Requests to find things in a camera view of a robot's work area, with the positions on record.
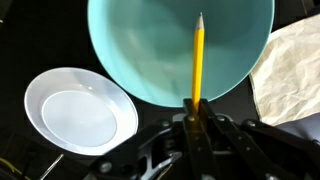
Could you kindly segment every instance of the metal mechanism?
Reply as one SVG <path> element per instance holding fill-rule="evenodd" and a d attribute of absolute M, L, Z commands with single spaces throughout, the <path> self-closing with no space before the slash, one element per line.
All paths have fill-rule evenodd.
<path fill-rule="evenodd" d="M 237 125 L 205 99 L 198 113 L 190 99 L 184 108 L 182 121 L 159 120 L 141 130 L 94 162 L 91 174 L 98 180 L 320 178 L 317 143 L 256 120 Z"/>

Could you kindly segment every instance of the cable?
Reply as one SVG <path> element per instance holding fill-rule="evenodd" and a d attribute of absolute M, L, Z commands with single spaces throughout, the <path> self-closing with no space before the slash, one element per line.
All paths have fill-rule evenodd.
<path fill-rule="evenodd" d="M 19 171 L 19 169 L 17 169 L 15 166 L 13 166 L 9 161 L 7 161 L 7 160 L 5 160 L 5 159 L 3 159 L 3 158 L 0 158 L 0 162 L 2 162 L 3 164 L 5 164 L 6 166 L 8 166 L 13 173 L 16 172 L 16 173 L 18 173 L 19 175 L 22 174 L 22 172 Z"/>

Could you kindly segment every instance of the teal bowl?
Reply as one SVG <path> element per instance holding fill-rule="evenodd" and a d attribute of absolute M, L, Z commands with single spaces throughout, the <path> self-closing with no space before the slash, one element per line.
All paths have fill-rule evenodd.
<path fill-rule="evenodd" d="M 203 13 L 201 97 L 216 99 L 252 70 L 270 34 L 273 0 L 89 0 L 95 52 L 128 93 L 181 107 L 191 97 L 193 38 Z"/>

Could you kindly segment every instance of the wire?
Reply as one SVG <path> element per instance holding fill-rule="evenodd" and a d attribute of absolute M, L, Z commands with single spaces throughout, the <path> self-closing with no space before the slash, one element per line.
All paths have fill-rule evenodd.
<path fill-rule="evenodd" d="M 5 160 L 5 159 L 3 159 L 3 158 L 0 158 L 0 162 L 2 162 L 3 164 L 7 165 L 7 166 L 11 169 L 11 171 L 12 171 L 13 173 L 17 172 L 19 175 L 22 174 L 22 172 L 19 171 L 19 169 L 17 169 L 16 167 L 14 167 L 9 161 L 7 161 L 7 160 Z"/>
<path fill-rule="evenodd" d="M 169 164 L 168 167 L 166 167 L 158 176 L 157 180 L 161 180 L 163 178 L 163 176 L 170 170 L 170 168 L 172 167 L 173 164 Z"/>

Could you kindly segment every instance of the black table surface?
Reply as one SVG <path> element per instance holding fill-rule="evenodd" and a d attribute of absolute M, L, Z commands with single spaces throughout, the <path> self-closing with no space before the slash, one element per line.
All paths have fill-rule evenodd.
<path fill-rule="evenodd" d="M 91 44 L 87 0 L 14 0 L 0 30 L 0 60 L 0 128 L 57 151 L 63 150 L 46 141 L 26 116 L 23 101 L 28 84 L 57 67 L 84 68 L 111 79 Z M 138 111 L 139 128 L 182 112 L 181 108 L 158 107 L 130 97 Z M 214 112 L 227 114 L 237 123 L 258 118 L 248 77 L 210 105 Z M 64 153 L 79 160 L 78 155 Z M 85 164 L 86 158 L 80 159 Z"/>

